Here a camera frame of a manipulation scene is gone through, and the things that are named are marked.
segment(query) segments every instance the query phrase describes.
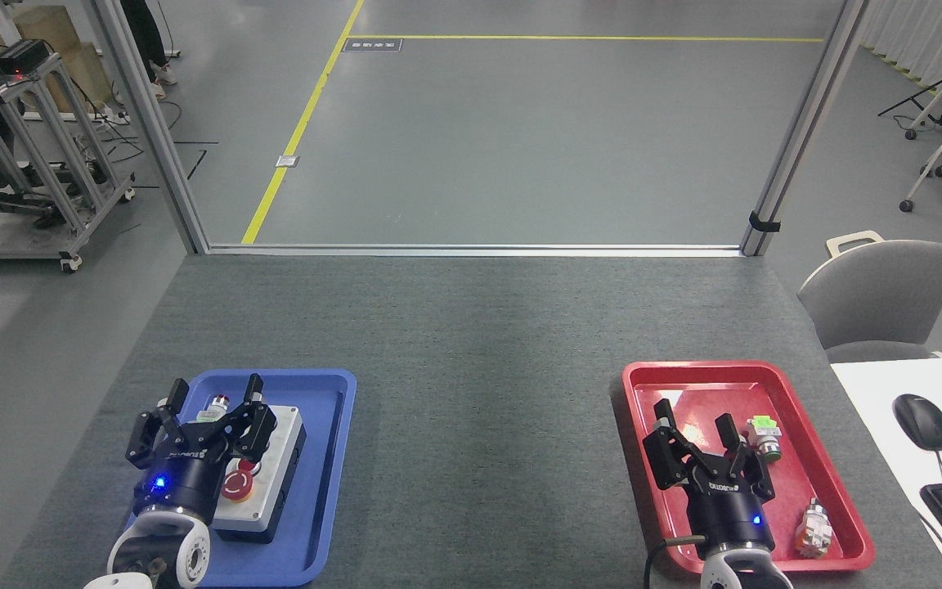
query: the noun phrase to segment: plastic tray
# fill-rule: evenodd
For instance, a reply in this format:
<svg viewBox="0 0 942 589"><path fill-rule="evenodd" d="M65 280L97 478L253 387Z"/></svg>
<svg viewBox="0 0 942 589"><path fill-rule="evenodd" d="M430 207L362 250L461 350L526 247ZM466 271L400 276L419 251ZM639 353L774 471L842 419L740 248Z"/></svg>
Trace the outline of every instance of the plastic tray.
<svg viewBox="0 0 942 589"><path fill-rule="evenodd" d="M180 421L194 419L214 395L241 399L254 372L264 380L268 405L299 407L307 441L270 544L221 540L210 526L204 588L297 587L321 573L329 553L355 376L340 369L210 370L191 381Z"/></svg>
<svg viewBox="0 0 942 589"><path fill-rule="evenodd" d="M633 362L624 369L623 378L663 537L691 533L685 492L677 486L668 491L657 487L640 441L657 420L654 403L666 398L678 429L711 454L724 452L715 429L715 418L722 413L732 414L741 432L755 415L770 415L777 421L783 433L783 457L769 465L777 496L762 508L777 544L773 561L782 571L860 570L874 562L871 536L787 376L776 366L758 361ZM831 547L821 559L805 559L793 548L795 529L812 497L826 508L834 529ZM694 546L668 548L668 555L681 568L703 571L703 560Z"/></svg>

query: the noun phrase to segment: gray table surface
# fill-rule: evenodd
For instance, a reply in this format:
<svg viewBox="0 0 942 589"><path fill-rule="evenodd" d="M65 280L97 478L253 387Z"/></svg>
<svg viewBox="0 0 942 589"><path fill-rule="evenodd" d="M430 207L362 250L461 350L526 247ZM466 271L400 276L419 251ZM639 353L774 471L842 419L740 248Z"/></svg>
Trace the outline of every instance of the gray table surface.
<svg viewBox="0 0 942 589"><path fill-rule="evenodd" d="M744 358L787 373L877 548L867 570L796 587L942 587L942 559L763 259L231 256L184 261L0 586L102 574L138 478L128 431L173 378L340 366L358 395L314 587L640 587L655 521L636 501L621 369ZM698 581L660 559L653 585Z"/></svg>

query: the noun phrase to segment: red button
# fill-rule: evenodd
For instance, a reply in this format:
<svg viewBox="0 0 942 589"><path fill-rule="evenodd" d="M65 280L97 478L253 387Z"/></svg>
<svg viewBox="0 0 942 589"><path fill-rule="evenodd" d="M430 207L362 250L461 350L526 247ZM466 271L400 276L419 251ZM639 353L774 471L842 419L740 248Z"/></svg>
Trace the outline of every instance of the red button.
<svg viewBox="0 0 942 589"><path fill-rule="evenodd" d="M239 470L245 470L245 472L253 474L255 477L257 476L257 473L261 472L261 463L258 462L254 464L243 458L242 460L239 460Z"/></svg>
<svg viewBox="0 0 942 589"><path fill-rule="evenodd" d="M231 499L235 503L249 499L249 494L253 491L253 474L247 470L232 470L224 477L224 486L221 488L221 495L226 499Z"/></svg>

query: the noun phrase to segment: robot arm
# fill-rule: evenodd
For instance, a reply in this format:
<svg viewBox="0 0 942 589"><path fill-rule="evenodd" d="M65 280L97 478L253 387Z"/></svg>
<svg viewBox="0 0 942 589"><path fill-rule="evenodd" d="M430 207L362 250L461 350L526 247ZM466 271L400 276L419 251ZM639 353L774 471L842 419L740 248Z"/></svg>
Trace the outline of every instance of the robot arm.
<svg viewBox="0 0 942 589"><path fill-rule="evenodd" d="M649 466L661 489L681 485L694 536L703 537L700 587L740 589L741 575L771 587L792 589L774 566L775 544L762 504L777 496L762 455L752 451L729 413L715 419L725 454L706 454L678 431L669 400L653 406L657 424L643 440Z"/></svg>
<svg viewBox="0 0 942 589"><path fill-rule="evenodd" d="M232 458L259 462L277 420L249 377L231 413L180 424L187 383L173 383L153 411L138 415L126 458L145 477L133 489L133 525L115 542L107 575L85 589L194 589L209 567L209 526ZM218 407L226 410L227 399Z"/></svg>

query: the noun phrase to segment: black mouse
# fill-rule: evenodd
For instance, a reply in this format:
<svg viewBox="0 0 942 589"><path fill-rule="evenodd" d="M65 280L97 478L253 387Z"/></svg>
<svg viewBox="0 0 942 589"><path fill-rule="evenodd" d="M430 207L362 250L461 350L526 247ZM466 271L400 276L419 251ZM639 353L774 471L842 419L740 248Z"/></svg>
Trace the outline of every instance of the black mouse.
<svg viewBox="0 0 942 589"><path fill-rule="evenodd" d="M942 450L942 411L918 395L900 395L893 402L900 428L922 450Z"/></svg>

